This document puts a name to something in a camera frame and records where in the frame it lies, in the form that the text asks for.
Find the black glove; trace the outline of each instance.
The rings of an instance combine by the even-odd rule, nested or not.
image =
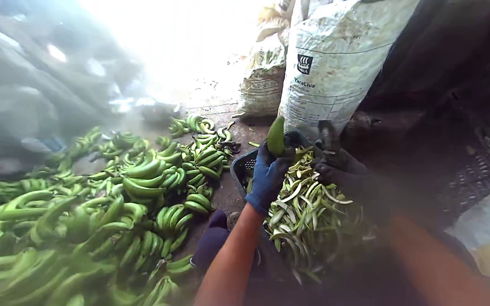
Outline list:
[[[384,225],[389,218],[389,207],[382,199],[370,171],[344,149],[338,152],[339,167],[331,167],[322,157],[322,143],[315,142],[315,155],[321,156],[311,162],[319,173],[318,182],[323,185],[336,184],[348,199],[364,207],[364,214],[372,222]]]
[[[285,174],[292,165],[296,151],[290,147],[282,157],[275,159],[268,151],[268,142],[258,148],[254,165],[253,190],[245,200],[264,216],[268,215],[269,205],[277,199]]]

